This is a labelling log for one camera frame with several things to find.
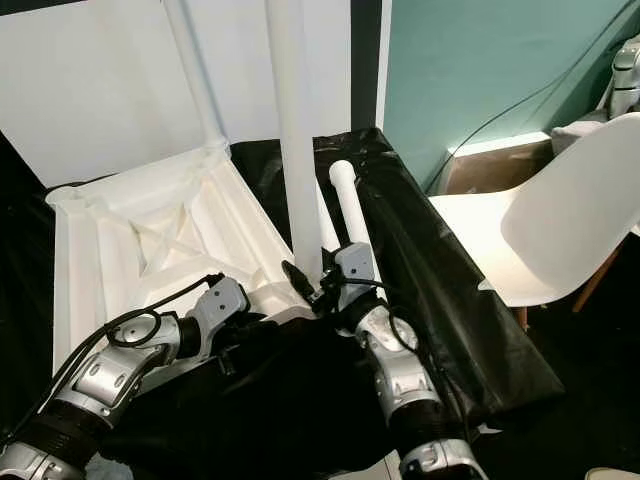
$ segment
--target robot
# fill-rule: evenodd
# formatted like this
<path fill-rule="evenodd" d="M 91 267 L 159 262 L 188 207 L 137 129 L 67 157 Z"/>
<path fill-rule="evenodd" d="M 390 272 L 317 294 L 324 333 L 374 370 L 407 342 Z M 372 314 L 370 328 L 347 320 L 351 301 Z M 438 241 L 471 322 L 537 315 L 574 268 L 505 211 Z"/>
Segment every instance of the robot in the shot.
<path fill-rule="evenodd" d="M 370 247 L 353 243 L 330 258 L 319 289 L 290 263 L 283 262 L 283 269 L 317 321 L 329 316 L 340 319 L 336 328 L 341 334 L 352 336 L 366 350 L 380 406 L 401 458 L 402 478 L 487 480 L 460 422 L 445 408 L 448 394 L 442 391 L 428 347 L 414 326 L 396 318 L 377 296 L 380 284 L 372 280 Z M 208 290 L 185 317 L 156 312 L 204 283 Z M 186 359 L 193 366 L 209 361 L 223 332 L 246 322 L 249 308 L 242 286 L 217 274 L 106 324 L 71 354 L 44 401 L 6 442 L 0 479 L 85 478 L 84 468 L 101 439 L 118 424 L 145 377 L 163 370 L 171 377 L 177 360 Z M 89 356 L 103 336 L 109 344 Z"/>
<path fill-rule="evenodd" d="M 640 100 L 640 35 L 627 40 L 613 59 L 609 119 L 624 115 Z"/>

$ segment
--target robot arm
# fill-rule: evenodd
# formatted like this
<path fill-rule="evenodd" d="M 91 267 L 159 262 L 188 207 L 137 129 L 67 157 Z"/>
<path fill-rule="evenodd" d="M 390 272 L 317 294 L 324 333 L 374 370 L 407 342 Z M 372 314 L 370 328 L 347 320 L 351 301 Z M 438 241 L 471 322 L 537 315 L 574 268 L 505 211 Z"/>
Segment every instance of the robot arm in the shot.
<path fill-rule="evenodd" d="M 283 268 L 314 310 L 326 313 L 337 306 L 343 319 L 339 327 L 367 351 L 403 479 L 487 480 L 417 355 L 413 328 L 394 318 L 368 281 L 374 278 L 371 248 L 354 243 L 334 252 L 334 262 L 317 292 L 293 265 L 283 262 Z"/>
<path fill-rule="evenodd" d="M 625 42 L 612 69 L 609 119 L 624 115 L 640 100 L 640 35 Z"/>
<path fill-rule="evenodd" d="M 171 313 L 132 318 L 109 332 L 0 457 L 0 479 L 81 480 L 103 436 L 138 393 L 144 376 L 179 359 L 210 358 L 214 336 L 249 309 L 242 287 L 220 275 L 185 318 Z"/>

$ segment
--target black floor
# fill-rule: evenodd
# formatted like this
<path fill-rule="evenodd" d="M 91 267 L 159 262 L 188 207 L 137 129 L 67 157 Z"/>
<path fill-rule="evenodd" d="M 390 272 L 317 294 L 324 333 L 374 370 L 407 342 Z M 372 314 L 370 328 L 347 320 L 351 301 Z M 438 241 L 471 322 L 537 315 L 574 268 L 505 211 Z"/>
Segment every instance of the black floor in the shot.
<path fill-rule="evenodd" d="M 489 476 L 578 480 L 593 467 L 640 473 L 640 238 L 630 235 L 583 311 L 576 295 L 530 311 L 529 335 L 567 394 L 496 422 L 474 445 Z"/>

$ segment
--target teal wall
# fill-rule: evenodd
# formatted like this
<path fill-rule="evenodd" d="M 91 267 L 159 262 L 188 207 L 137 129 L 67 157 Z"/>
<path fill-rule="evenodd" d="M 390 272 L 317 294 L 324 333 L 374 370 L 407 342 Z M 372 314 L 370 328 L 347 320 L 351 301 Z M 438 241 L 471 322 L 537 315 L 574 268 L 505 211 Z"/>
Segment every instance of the teal wall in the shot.
<path fill-rule="evenodd" d="M 444 151 L 573 64 L 627 0 L 394 0 L 384 133 L 427 186 Z M 470 143 L 546 130 L 590 111 L 619 42 L 640 30 L 628 8 L 562 82 Z"/>

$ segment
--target wooden chair leg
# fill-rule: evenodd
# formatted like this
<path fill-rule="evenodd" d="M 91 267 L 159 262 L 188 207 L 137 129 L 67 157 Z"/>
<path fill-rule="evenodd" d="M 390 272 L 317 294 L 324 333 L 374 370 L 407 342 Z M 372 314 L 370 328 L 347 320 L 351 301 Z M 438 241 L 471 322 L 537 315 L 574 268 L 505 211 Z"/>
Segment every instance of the wooden chair leg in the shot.
<path fill-rule="evenodd" d="M 516 307 L 514 308 L 514 310 L 516 318 L 518 319 L 518 323 L 526 332 L 527 330 L 529 330 L 529 322 L 527 321 L 527 307 Z"/>
<path fill-rule="evenodd" d="M 571 309 L 573 313 L 579 313 L 580 310 L 582 310 L 582 307 L 587 303 L 591 294 L 602 281 L 611 265 L 613 265 L 613 261 L 618 256 L 618 253 L 620 253 L 620 247 L 616 248 L 613 253 L 609 255 L 609 258 L 604 261 L 600 268 L 596 270 L 596 273 L 594 273 L 591 279 L 589 279 L 587 285 L 582 289 L 578 300 L 576 300 L 576 303 L 574 303 L 573 308 Z"/>

